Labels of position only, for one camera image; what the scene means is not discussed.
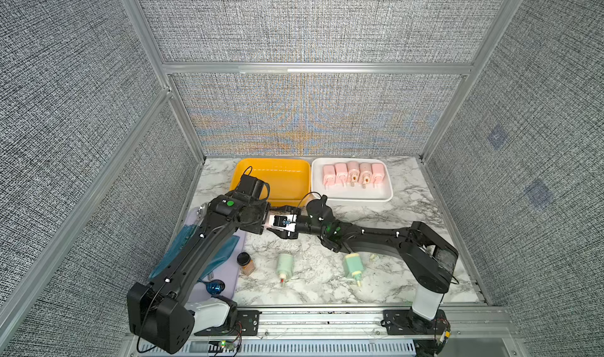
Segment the yellow plastic storage box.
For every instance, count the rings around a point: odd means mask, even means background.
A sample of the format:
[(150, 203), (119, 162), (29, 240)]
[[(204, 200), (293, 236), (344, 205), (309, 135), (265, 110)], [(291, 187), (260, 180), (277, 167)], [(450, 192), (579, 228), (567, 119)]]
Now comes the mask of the yellow plastic storage box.
[(306, 160), (286, 158), (246, 158), (235, 167), (230, 190), (246, 173), (270, 185), (268, 201), (274, 207), (295, 206), (311, 191), (311, 165)]

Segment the white plastic storage box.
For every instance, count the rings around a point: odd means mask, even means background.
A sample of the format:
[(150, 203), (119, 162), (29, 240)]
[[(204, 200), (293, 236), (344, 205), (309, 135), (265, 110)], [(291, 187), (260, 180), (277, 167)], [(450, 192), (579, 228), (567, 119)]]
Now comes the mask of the white plastic storage box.
[[(336, 163), (348, 163), (349, 161), (357, 161), (360, 163), (382, 163), (385, 166), (385, 179), (379, 187), (374, 187), (372, 181), (365, 189), (359, 181), (354, 187), (351, 187), (347, 182), (346, 187), (335, 184), (326, 189), (322, 184), (322, 167), (324, 165), (335, 165)], [(390, 178), (389, 170), (386, 164), (377, 159), (363, 158), (316, 158), (311, 164), (311, 190), (328, 196), (334, 204), (344, 203), (385, 203), (393, 198), (393, 183)]]

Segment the pink pencil sharpener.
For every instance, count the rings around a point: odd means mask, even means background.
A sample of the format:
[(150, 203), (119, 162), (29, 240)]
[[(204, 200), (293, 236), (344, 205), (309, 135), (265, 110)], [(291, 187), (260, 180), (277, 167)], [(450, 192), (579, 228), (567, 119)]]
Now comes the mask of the pink pencil sharpener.
[(373, 163), (371, 165), (372, 170), (372, 184), (374, 187), (379, 187), (383, 184), (385, 179), (385, 166), (382, 163)]

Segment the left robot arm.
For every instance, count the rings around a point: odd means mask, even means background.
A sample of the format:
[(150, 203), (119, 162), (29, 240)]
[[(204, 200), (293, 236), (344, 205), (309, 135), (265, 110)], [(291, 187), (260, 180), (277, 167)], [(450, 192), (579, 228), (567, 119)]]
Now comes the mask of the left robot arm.
[(171, 263), (128, 291), (130, 331), (165, 352), (178, 352), (194, 332), (194, 315), (185, 304), (204, 269), (237, 230), (261, 233), (270, 207), (266, 200), (235, 193), (210, 201), (201, 225)]

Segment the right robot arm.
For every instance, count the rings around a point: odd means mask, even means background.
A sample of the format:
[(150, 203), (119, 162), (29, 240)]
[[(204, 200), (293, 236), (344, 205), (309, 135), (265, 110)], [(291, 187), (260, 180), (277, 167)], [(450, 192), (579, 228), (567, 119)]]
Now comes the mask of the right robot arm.
[(455, 280), (458, 250), (420, 221), (390, 229), (358, 226), (338, 219), (327, 205), (327, 197), (322, 196), (309, 201), (305, 209), (288, 205), (271, 207), (265, 228), (281, 239), (314, 235), (334, 253), (374, 253), (401, 258), (418, 283), (411, 311), (426, 321), (437, 317), (440, 304)]

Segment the teal cloth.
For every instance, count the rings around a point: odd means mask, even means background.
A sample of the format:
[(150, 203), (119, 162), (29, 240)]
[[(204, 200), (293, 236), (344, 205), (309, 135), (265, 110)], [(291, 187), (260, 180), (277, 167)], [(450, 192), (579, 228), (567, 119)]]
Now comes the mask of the teal cloth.
[[(168, 248), (168, 251), (165, 253), (164, 257), (161, 259), (160, 263), (154, 268), (154, 270), (149, 275), (149, 280), (157, 277), (157, 275), (162, 272), (168, 265), (179, 255), (182, 248), (187, 244), (190, 238), (194, 234), (194, 230), (196, 225), (185, 225), (181, 231), (177, 234), (174, 241)], [(237, 235), (232, 235), (219, 249), (219, 251), (213, 256), (210, 260), (209, 265), (203, 270), (200, 277), (198, 278), (198, 282), (202, 282), (204, 278), (206, 278), (210, 273), (212, 273), (217, 267), (224, 264), (232, 255), (235, 247), (239, 243), (240, 237)]]

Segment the small brown jar black lid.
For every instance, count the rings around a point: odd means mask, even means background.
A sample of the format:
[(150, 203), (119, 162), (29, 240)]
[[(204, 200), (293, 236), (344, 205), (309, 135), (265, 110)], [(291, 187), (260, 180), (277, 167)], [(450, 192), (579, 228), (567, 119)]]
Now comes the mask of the small brown jar black lid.
[(238, 254), (237, 263), (241, 268), (242, 274), (245, 276), (250, 276), (256, 270), (256, 265), (253, 259), (251, 258), (250, 254), (246, 252)]

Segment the silver metal spoon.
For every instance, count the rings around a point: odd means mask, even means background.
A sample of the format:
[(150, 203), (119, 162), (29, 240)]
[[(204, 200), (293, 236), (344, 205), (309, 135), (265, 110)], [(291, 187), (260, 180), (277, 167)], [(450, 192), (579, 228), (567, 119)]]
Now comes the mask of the silver metal spoon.
[(208, 209), (208, 204), (203, 204), (198, 208), (197, 217), (202, 220), (204, 219)]

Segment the lilac plastic tray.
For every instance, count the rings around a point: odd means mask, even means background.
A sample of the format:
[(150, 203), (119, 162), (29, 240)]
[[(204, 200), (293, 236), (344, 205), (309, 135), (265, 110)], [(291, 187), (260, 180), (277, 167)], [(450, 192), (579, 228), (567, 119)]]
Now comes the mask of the lilac plastic tray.
[[(197, 212), (198, 208), (190, 209), (182, 227), (191, 224), (198, 226), (201, 223), (201, 220), (197, 217)], [(214, 279), (222, 280), (226, 284), (226, 289), (221, 293), (221, 295), (229, 299), (233, 298), (240, 273), (240, 267), (237, 263), (237, 256), (239, 253), (243, 252), (245, 245), (245, 233), (243, 231), (236, 231), (234, 235), (239, 236), (240, 240), (231, 257), (224, 264), (217, 267), (217, 269), (204, 278), (202, 282), (198, 282), (193, 287), (188, 300), (190, 303), (202, 302), (209, 299), (211, 295), (206, 291), (204, 283)]]

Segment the blue round object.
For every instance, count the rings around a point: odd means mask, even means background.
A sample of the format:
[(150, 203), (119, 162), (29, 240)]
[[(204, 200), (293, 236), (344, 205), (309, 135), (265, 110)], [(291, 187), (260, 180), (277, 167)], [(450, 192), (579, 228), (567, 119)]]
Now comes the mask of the blue round object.
[(218, 296), (226, 289), (226, 284), (219, 279), (214, 279), (212, 281), (205, 282), (204, 285), (206, 291), (211, 296)]

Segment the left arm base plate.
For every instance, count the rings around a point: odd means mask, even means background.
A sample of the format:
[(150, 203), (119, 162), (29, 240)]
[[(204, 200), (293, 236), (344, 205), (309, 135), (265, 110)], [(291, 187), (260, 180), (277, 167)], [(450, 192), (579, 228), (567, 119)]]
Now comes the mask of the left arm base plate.
[(256, 336), (260, 324), (260, 311), (242, 311), (235, 310), (231, 312), (225, 322), (216, 327), (210, 327), (205, 330), (194, 332), (195, 336)]

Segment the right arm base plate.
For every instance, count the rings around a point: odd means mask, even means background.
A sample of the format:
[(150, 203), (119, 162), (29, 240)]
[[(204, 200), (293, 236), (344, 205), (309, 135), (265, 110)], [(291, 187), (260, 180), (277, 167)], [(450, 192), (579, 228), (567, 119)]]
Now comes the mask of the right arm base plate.
[(437, 310), (433, 320), (426, 320), (411, 309), (385, 310), (380, 322), (388, 335), (428, 335), (440, 336), (451, 332), (451, 325), (443, 310)]

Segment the aluminium front rail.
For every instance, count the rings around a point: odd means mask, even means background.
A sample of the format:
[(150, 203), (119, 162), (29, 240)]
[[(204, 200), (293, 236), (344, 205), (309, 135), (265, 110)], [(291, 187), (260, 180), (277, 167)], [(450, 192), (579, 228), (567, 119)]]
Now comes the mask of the aluminium front rail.
[(443, 304), (450, 332), (389, 333), (388, 311), (400, 305), (261, 306), (250, 325), (235, 331), (225, 356), (415, 356), (423, 341), (445, 339), (443, 356), (527, 356), (508, 312), (483, 304)]

